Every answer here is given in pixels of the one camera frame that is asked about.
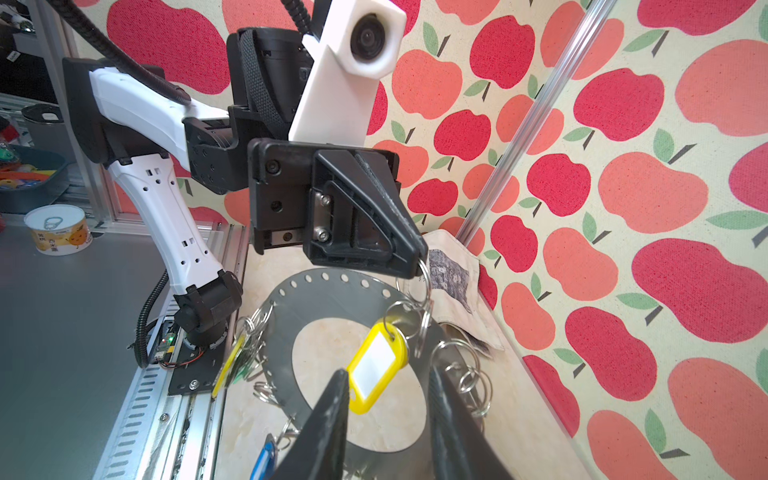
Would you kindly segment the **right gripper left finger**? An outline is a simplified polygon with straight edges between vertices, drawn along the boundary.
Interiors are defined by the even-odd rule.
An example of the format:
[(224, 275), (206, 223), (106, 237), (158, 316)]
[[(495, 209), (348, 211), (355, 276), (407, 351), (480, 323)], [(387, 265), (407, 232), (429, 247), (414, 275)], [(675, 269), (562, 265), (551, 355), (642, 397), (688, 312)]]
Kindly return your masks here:
[(349, 414), (349, 375), (335, 371), (271, 479), (342, 479)]

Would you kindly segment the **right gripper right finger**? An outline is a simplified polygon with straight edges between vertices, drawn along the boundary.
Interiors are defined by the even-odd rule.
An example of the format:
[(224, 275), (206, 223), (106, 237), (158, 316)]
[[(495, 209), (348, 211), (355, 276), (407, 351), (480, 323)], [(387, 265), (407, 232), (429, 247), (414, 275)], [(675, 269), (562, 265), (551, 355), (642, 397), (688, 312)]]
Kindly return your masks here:
[(436, 479), (513, 479), (456, 387), (437, 367), (429, 372), (428, 420)]

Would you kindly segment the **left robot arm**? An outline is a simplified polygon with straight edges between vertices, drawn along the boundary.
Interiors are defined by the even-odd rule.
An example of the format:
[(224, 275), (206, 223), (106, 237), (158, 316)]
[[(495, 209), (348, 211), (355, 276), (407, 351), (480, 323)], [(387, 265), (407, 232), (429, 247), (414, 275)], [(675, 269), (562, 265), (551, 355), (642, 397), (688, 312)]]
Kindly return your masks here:
[(62, 62), (77, 141), (128, 195), (165, 264), (175, 324), (195, 348), (220, 344), (243, 288), (202, 240), (175, 168), (216, 194), (242, 191), (258, 253), (301, 245), (317, 266), (411, 279), (427, 246), (400, 200), (398, 156), (387, 150), (295, 141), (288, 111), (316, 64), (296, 31), (248, 28), (227, 54), (234, 102), (206, 112), (162, 69), (130, 59), (103, 34), (99, 60)]

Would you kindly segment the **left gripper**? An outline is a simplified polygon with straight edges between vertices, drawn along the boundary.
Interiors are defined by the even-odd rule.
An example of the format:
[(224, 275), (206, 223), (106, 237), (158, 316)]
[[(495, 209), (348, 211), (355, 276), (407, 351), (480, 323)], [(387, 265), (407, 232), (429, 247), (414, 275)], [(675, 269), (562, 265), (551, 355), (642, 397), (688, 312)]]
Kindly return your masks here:
[(251, 141), (255, 251), (303, 245), (317, 266), (418, 276), (428, 247), (401, 201), (397, 160), (388, 150)]

